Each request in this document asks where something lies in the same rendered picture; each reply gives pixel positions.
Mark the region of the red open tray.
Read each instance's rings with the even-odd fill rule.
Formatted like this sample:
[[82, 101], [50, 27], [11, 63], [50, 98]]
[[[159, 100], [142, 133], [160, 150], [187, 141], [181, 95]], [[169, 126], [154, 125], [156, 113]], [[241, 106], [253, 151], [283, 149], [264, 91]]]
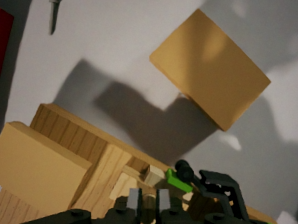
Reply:
[[14, 16], [0, 8], [0, 75], [13, 21]]

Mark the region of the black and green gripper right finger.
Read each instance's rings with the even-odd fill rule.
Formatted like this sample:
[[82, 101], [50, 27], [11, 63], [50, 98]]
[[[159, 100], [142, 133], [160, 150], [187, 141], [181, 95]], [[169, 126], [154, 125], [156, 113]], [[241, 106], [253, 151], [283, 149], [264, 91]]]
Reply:
[[224, 213], [207, 214], [204, 222], [193, 221], [189, 213], [182, 209], [182, 201], [169, 197], [168, 189], [156, 189], [155, 224], [253, 224]]

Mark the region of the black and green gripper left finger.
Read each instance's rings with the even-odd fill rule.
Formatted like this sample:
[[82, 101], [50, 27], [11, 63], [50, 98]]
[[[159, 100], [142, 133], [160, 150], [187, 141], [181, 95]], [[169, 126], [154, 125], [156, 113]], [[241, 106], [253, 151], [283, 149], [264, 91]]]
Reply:
[[90, 211], [76, 208], [21, 224], [141, 224], [141, 203], [142, 189], [130, 188], [128, 196], [116, 198], [104, 218], [92, 219]]

